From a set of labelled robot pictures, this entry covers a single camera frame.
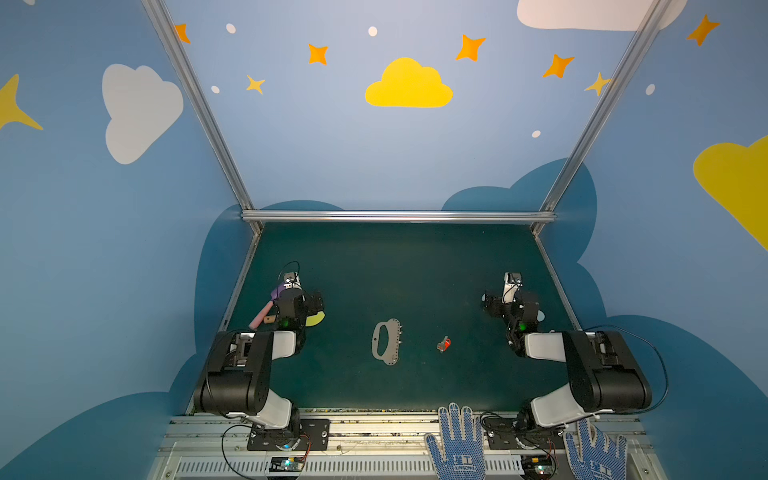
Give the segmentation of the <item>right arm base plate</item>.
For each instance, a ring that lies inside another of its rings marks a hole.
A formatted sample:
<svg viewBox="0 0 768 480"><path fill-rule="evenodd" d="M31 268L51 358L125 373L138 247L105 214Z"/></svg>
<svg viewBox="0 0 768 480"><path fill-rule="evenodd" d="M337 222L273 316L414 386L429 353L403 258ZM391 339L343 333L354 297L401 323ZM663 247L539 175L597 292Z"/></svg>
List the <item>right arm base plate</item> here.
<svg viewBox="0 0 768 480"><path fill-rule="evenodd" d="M517 420L492 412L480 417L491 450L563 450L561 429L543 429L534 426L524 429Z"/></svg>

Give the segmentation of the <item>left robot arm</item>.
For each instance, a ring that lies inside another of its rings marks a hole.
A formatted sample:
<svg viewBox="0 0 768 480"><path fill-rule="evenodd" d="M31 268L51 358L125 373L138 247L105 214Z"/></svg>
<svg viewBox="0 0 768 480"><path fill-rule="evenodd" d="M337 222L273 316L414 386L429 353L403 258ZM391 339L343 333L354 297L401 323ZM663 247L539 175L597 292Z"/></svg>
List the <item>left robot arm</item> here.
<svg viewBox="0 0 768 480"><path fill-rule="evenodd" d="M246 330L216 335L193 394L194 408L243 416L259 431L296 436L298 409L270 388L272 365L300 353L308 319L323 306L321 295L303 289L298 273L285 274Z"/></svg>

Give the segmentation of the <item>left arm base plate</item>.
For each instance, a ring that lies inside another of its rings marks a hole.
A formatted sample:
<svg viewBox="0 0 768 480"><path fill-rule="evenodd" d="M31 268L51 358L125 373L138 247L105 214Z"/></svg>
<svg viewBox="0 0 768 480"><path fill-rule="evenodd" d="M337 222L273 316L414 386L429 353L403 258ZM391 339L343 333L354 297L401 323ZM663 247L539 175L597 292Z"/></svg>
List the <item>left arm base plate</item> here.
<svg viewBox="0 0 768 480"><path fill-rule="evenodd" d="M304 451L328 448L331 421L325 418L293 419L286 428L266 428L258 424L251 428L248 451Z"/></svg>

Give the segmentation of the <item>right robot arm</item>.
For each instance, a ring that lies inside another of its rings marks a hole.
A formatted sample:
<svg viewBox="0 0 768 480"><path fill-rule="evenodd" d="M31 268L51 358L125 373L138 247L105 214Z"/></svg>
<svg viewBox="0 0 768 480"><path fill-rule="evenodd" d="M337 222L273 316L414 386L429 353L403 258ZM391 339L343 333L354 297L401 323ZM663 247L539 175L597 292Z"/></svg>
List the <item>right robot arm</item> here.
<svg viewBox="0 0 768 480"><path fill-rule="evenodd" d="M566 366L565 385L521 406L516 431L557 429L602 413L651 407L651 385L621 333L542 332L537 297L512 286L500 296L484 293L481 302L491 317L504 322L506 342L516 355Z"/></svg>

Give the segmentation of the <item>key with red tag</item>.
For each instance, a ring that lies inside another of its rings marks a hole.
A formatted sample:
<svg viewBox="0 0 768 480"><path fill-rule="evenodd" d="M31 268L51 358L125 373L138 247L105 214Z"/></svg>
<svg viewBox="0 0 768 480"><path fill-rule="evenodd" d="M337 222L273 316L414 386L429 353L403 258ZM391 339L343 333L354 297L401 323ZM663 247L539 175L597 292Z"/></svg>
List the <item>key with red tag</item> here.
<svg viewBox="0 0 768 480"><path fill-rule="evenodd" d="M445 352L451 346L451 340L448 336L445 336L436 346L437 350L441 353Z"/></svg>

